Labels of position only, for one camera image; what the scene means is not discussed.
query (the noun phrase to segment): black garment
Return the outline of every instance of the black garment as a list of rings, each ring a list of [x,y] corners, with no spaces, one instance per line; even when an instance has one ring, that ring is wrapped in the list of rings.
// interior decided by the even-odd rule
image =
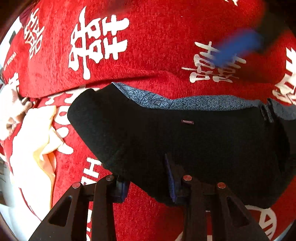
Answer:
[[[296,157],[296,120],[278,118],[269,108],[274,122],[260,107],[147,109],[111,84],[83,92],[68,119],[104,168],[160,202],[172,204],[163,165],[170,152],[187,174],[210,184],[225,182],[244,204],[269,208],[295,175]]]

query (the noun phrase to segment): clothing tag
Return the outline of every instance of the clothing tag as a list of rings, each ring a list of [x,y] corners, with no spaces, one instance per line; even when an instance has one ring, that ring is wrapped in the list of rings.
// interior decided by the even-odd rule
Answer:
[[[185,124],[194,125],[194,122],[192,120],[182,120],[181,122]]]

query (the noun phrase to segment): blurry blue object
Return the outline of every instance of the blurry blue object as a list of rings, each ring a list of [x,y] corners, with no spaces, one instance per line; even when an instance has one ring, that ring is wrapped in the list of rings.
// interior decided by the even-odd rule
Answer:
[[[249,52],[256,51],[261,48],[263,38],[255,30],[240,30],[235,35],[228,37],[218,45],[220,52],[214,54],[213,63],[215,66],[224,67],[227,62],[231,62],[234,55],[242,57]]]

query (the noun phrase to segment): triangular cutout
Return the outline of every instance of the triangular cutout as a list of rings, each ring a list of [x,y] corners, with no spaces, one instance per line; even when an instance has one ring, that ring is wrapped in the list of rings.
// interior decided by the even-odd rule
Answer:
[[[230,212],[230,217],[232,220],[232,225],[234,227],[243,227],[249,225],[249,221],[238,206],[233,202],[230,197],[227,197],[227,205]]]
[[[50,217],[49,223],[60,227],[65,227],[72,202],[72,197],[68,196],[58,207],[56,212]]]

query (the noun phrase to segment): folded yellow fabric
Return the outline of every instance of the folded yellow fabric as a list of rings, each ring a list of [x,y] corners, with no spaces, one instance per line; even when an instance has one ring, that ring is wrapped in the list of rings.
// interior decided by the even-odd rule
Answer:
[[[52,127],[56,106],[30,109],[13,139],[10,164],[27,203],[42,220],[50,211],[55,156],[63,141]]]

